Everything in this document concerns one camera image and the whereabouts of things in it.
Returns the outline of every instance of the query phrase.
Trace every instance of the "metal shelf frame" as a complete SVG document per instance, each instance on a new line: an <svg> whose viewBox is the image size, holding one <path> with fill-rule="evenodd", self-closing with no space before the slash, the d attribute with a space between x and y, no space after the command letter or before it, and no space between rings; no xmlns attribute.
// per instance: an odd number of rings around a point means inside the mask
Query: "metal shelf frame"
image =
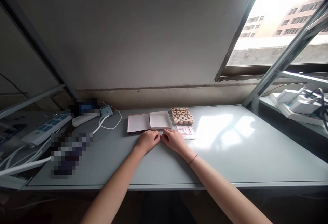
<svg viewBox="0 0 328 224"><path fill-rule="evenodd" d="M28 20L27 16L20 8L16 0L0 0L0 6L23 35L25 40L29 43L31 48L40 58L42 63L47 67L49 72L58 82L58 86L40 93L34 97L30 97L27 100L19 102L12 105L6 109L0 110L0 119L10 115L27 105L40 100L46 96L49 96L57 91L63 89L71 98L77 98L77 94L74 88L71 86L69 80L65 74L61 71L59 65L55 61L54 57L51 55L49 49L46 47L45 43L42 41L41 37L34 29L32 23ZM15 190L22 189L30 179L24 179L14 176L2 176L0 177L0 186Z"/></svg>
<svg viewBox="0 0 328 224"><path fill-rule="evenodd" d="M309 77L302 74L296 74L285 71L300 52L308 45L309 42L324 28L328 27L328 0L324 0L319 8L314 12L311 18L305 23L303 28L278 57L277 61L270 67L257 86L252 90L250 95L244 100L242 105L250 108L251 111L258 115L259 98L279 77L288 77L307 83L318 84L322 87L328 87L328 81Z"/></svg>

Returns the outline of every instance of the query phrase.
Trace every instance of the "forearm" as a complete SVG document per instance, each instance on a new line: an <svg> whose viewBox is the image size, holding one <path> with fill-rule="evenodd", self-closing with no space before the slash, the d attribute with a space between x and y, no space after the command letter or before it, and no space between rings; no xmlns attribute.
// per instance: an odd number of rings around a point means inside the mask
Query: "forearm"
<svg viewBox="0 0 328 224"><path fill-rule="evenodd" d="M107 224L113 221L143 156L137 148L133 149L93 201L82 224Z"/></svg>
<svg viewBox="0 0 328 224"><path fill-rule="evenodd" d="M190 164L208 193L234 224L271 223L237 188L191 149L182 157Z"/></svg>

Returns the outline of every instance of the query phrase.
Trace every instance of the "pink building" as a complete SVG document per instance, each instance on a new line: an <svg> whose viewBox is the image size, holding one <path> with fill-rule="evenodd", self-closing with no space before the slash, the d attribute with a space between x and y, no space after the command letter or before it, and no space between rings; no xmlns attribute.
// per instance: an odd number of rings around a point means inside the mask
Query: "pink building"
<svg viewBox="0 0 328 224"><path fill-rule="evenodd" d="M320 6L322 1L323 0L308 0L290 8L272 36L296 35ZM322 30L319 34L328 34L328 28Z"/></svg>

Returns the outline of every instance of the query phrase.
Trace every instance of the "hand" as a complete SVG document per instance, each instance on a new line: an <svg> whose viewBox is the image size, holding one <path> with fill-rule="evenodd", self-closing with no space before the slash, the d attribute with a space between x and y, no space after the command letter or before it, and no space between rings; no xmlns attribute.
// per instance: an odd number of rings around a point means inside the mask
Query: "hand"
<svg viewBox="0 0 328 224"><path fill-rule="evenodd" d="M160 140L161 137L158 131L148 130L141 134L135 148L145 155L148 151L154 148Z"/></svg>
<svg viewBox="0 0 328 224"><path fill-rule="evenodd" d="M171 150L182 155L189 147L187 146L182 134L176 130L164 130L162 140Z"/></svg>

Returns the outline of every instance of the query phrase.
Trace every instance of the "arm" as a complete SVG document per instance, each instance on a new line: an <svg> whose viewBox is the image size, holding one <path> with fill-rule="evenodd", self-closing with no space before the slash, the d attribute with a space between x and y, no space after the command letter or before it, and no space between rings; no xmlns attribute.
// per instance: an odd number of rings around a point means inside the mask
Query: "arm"
<svg viewBox="0 0 328 224"><path fill-rule="evenodd" d="M190 163L208 193L234 224L271 223L236 187L186 144L182 134L176 130L164 130L163 142Z"/></svg>
<svg viewBox="0 0 328 224"><path fill-rule="evenodd" d="M158 131L145 131L140 136L133 151L93 201L84 215L81 224L107 224L113 221L141 159L160 140Z"/></svg>

